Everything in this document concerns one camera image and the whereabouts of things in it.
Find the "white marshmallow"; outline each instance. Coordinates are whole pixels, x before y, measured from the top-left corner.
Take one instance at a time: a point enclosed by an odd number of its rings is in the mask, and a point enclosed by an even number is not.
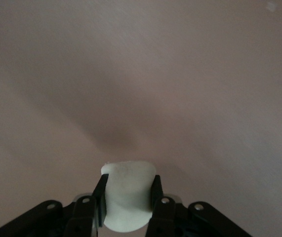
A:
[[[101,174],[109,174],[105,226],[123,233],[146,225],[152,216],[150,196],[155,167],[146,161],[109,163],[101,168]]]

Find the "screw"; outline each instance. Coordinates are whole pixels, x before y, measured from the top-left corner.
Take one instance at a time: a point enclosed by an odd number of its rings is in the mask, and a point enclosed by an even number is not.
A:
[[[204,207],[203,207],[201,204],[196,204],[196,205],[195,205],[195,209],[196,209],[197,211],[202,211],[202,210],[204,209]]]
[[[53,209],[54,207],[55,207],[55,204],[52,203],[52,204],[50,204],[49,206],[47,206],[46,208],[49,210],[49,209]]]
[[[161,201],[162,201],[162,203],[164,203],[164,204],[169,203],[169,199],[166,198],[166,197],[163,197],[163,198],[161,199]]]
[[[89,201],[90,201],[89,198],[84,198],[84,199],[82,200],[83,203],[86,203],[86,202],[89,202]]]

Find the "pink wall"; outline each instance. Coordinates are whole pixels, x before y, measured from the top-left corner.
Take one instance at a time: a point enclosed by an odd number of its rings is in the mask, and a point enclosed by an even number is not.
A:
[[[282,236],[281,0],[0,0],[0,226],[138,159]]]

